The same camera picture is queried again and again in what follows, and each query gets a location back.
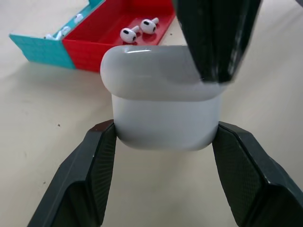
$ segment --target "red tray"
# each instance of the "red tray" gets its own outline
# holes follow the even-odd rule
[[[140,25],[143,19],[159,18],[156,34],[140,31],[134,45],[158,45],[175,17],[171,0],[105,0],[64,39],[63,45],[76,68],[100,71],[107,50],[124,45],[120,31]]]

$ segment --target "earbud stem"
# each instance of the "earbud stem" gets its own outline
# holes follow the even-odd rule
[[[140,30],[140,28],[139,28],[139,26],[135,26],[135,27],[133,27],[132,28],[132,30],[135,32],[135,33],[137,33],[139,30]]]
[[[47,34],[45,36],[45,39],[48,39],[48,40],[55,40],[55,38],[51,35],[51,34]]]
[[[55,40],[61,39],[61,36],[62,36],[62,31],[59,31],[58,34],[57,34],[57,36],[56,36],[56,38],[55,38]]]
[[[157,24],[157,23],[159,23],[159,19],[156,17],[156,18],[154,18],[154,19],[152,19],[151,20],[153,23],[155,23],[155,24]]]

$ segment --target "beige table surface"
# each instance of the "beige table surface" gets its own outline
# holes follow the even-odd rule
[[[1,227],[27,226],[59,164],[89,128],[112,118],[98,74],[29,63],[8,38],[55,32],[85,4],[0,2]],[[176,21],[162,44],[185,44]],[[265,0],[221,120],[252,132],[303,189],[302,82],[303,8]],[[211,147],[162,153],[118,141],[103,226],[235,227]]]

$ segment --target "wireless earbud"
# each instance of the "wireless earbud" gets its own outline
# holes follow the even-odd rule
[[[44,39],[55,40],[55,38],[51,34],[47,34],[46,36],[44,36]]]
[[[139,26],[135,26],[132,29],[129,29],[127,27],[123,28],[120,32],[121,39],[128,43],[132,44],[136,41],[137,38],[137,32],[140,30]]]
[[[74,19],[74,23],[77,24],[82,20],[83,20],[83,15],[81,13],[78,13]]]
[[[151,35],[155,33],[157,23],[159,23],[159,19],[157,17],[153,20],[144,19],[140,24],[140,28],[144,33]]]
[[[62,36],[66,36],[66,34],[69,33],[70,30],[71,28],[69,26],[65,26],[64,28],[62,28]]]
[[[44,39],[50,39],[50,40],[60,40],[61,39],[61,36],[62,36],[62,31],[59,31],[57,33],[57,36],[56,37],[53,37],[51,34],[47,34]]]

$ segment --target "textured gripper pad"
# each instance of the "textured gripper pad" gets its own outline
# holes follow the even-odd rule
[[[116,147],[114,125],[104,133],[90,172],[90,185],[100,223],[103,222],[113,175]]]
[[[242,226],[263,183],[241,144],[219,127],[213,142],[221,184],[238,226]]]

